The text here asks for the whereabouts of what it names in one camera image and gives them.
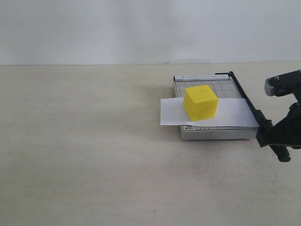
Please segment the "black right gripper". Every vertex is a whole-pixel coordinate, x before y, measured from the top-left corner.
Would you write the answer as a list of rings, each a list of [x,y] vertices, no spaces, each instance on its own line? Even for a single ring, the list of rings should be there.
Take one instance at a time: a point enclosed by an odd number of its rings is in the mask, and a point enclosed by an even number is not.
[[[301,147],[301,71],[293,71],[265,80],[264,90],[269,97],[283,97],[293,94],[296,102],[289,107],[289,112],[277,124],[261,118],[260,131],[256,138],[261,147],[267,145]]]

